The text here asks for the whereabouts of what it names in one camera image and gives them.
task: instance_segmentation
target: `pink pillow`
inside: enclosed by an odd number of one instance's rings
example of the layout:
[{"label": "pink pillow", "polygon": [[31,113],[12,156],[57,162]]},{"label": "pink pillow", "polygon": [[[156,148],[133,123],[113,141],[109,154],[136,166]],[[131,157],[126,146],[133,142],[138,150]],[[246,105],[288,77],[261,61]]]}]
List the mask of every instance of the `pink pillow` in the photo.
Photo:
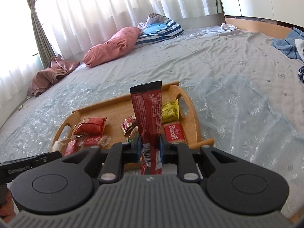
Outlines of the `pink pillow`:
[{"label": "pink pillow", "polygon": [[138,35],[139,29],[137,27],[125,27],[104,44],[90,48],[82,61],[86,67],[94,67],[121,57],[133,49]]}]

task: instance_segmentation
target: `gray ribbed surface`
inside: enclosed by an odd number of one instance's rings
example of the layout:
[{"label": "gray ribbed surface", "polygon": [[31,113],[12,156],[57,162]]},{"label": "gray ribbed surface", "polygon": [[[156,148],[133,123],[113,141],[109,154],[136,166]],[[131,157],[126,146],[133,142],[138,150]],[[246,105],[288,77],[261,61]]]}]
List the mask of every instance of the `gray ribbed surface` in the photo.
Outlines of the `gray ribbed surface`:
[{"label": "gray ribbed surface", "polygon": [[125,175],[118,183],[102,185],[89,202],[70,213],[39,216],[22,211],[9,225],[13,228],[291,226],[279,212],[258,217],[229,213],[213,204],[198,184],[183,183],[175,175]]}]

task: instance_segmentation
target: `white sheer curtain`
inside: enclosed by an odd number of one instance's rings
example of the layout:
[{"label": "white sheer curtain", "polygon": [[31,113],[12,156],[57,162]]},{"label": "white sheer curtain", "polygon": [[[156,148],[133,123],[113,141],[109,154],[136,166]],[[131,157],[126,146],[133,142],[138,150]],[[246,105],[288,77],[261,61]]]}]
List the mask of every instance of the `white sheer curtain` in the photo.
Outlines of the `white sheer curtain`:
[{"label": "white sheer curtain", "polygon": [[38,50],[26,0],[0,0],[0,4],[0,113],[3,115],[1,108],[26,88],[42,65],[33,57]]},{"label": "white sheer curtain", "polygon": [[215,0],[43,0],[47,17],[65,58],[108,40],[126,26],[137,26],[150,13],[171,19],[217,14]]}]

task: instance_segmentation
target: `red packet with black end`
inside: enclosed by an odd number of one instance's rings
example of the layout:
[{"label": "red packet with black end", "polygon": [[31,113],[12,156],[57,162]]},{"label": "red packet with black end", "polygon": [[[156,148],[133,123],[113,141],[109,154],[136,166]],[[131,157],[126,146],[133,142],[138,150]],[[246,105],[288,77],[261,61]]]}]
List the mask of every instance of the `red packet with black end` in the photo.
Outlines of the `red packet with black end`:
[{"label": "red packet with black end", "polygon": [[158,145],[162,118],[162,81],[130,88],[132,104],[142,140],[141,174],[162,174]]}]

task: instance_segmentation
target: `silver screw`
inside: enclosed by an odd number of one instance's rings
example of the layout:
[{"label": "silver screw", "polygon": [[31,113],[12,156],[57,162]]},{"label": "silver screw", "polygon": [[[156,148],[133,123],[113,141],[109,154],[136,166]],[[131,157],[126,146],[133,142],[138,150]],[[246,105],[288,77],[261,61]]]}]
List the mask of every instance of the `silver screw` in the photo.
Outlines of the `silver screw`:
[{"label": "silver screw", "polygon": [[196,180],[196,179],[198,179],[198,177],[199,176],[196,173],[193,173],[193,172],[186,173],[184,175],[184,179],[185,180],[190,180],[190,181]]},{"label": "silver screw", "polygon": [[104,181],[112,181],[116,178],[116,176],[113,173],[104,173],[100,178]]}]

